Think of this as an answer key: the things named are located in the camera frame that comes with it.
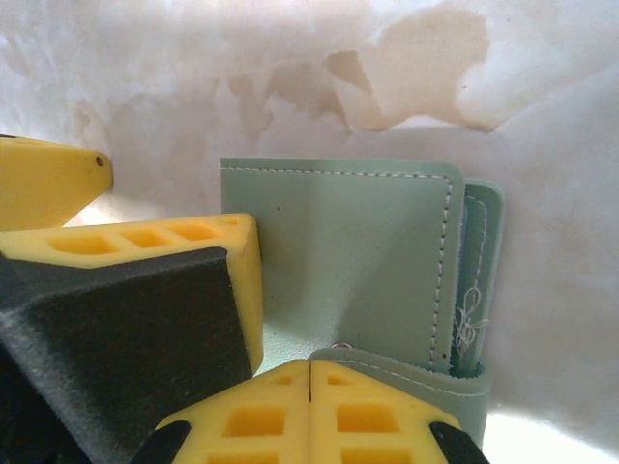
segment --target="white surface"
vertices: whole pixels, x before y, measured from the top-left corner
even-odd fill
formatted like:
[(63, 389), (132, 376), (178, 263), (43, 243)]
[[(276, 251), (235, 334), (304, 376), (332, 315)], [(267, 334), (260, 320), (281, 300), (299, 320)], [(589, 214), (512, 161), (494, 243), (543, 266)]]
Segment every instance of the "white surface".
[[(214, 213), (229, 156), (447, 160), (493, 180), (509, 209), (488, 456), (609, 462), (617, 44), (615, 0), (0, 0), (0, 131), (111, 155), (113, 193), (74, 223)], [(498, 129), (407, 128), (424, 114)]]

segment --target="leather wallet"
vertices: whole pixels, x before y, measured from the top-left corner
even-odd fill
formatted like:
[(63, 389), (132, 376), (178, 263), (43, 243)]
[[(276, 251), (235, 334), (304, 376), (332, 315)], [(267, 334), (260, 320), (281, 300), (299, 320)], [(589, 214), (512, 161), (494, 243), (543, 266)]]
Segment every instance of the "leather wallet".
[(342, 363), (454, 414), (481, 444), (498, 187), (441, 162), (223, 159), (221, 208), (257, 220), (264, 367)]

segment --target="stain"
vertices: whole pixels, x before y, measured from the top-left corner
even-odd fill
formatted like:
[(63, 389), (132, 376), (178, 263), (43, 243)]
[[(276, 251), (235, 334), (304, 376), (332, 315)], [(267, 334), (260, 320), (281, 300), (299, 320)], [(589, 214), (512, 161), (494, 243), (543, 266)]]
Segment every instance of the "stain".
[(338, 79), (370, 94), (371, 84), (364, 73), (356, 51), (341, 51), (327, 57), (327, 68)]
[(260, 134), (273, 122), (273, 113), (265, 109), (266, 99), (257, 96), (249, 74), (242, 74), (228, 79), (230, 91), (239, 99), (241, 124), (248, 140), (255, 143)]
[[(486, 59), (489, 39), (482, 16), (451, 6), (421, 10), (387, 29), (376, 45), (328, 57), (333, 76), (371, 97), (363, 129), (386, 129), (428, 115), (473, 126), (457, 109), (458, 83)], [(359, 111), (359, 106), (346, 111)]]
[(314, 117), (332, 113), (344, 123), (346, 121), (331, 76), (319, 65), (297, 63), (277, 66), (273, 70), (266, 95), (277, 95)]

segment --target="wallet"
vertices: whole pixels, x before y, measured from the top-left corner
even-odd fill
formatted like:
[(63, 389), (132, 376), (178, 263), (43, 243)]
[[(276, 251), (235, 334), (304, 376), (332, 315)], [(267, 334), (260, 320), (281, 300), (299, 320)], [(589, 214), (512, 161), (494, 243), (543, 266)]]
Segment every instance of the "wallet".
[(481, 445), (504, 205), (442, 162), (222, 159), (222, 211), (258, 226), (263, 368), (341, 363), (455, 415)]

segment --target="black plastic part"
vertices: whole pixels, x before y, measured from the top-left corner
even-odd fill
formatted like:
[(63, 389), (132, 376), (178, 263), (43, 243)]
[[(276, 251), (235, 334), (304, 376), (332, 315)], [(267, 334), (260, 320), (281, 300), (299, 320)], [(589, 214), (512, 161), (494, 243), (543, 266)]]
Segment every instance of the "black plastic part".
[(94, 462), (252, 376), (219, 247), (84, 270), (0, 255), (0, 341)]
[(192, 426), (177, 420), (155, 430), (142, 444), (131, 464), (172, 464)]
[(90, 464), (71, 434), (0, 347), (0, 463)]
[(449, 464), (489, 464), (466, 432), (445, 422), (433, 422), (429, 429)]

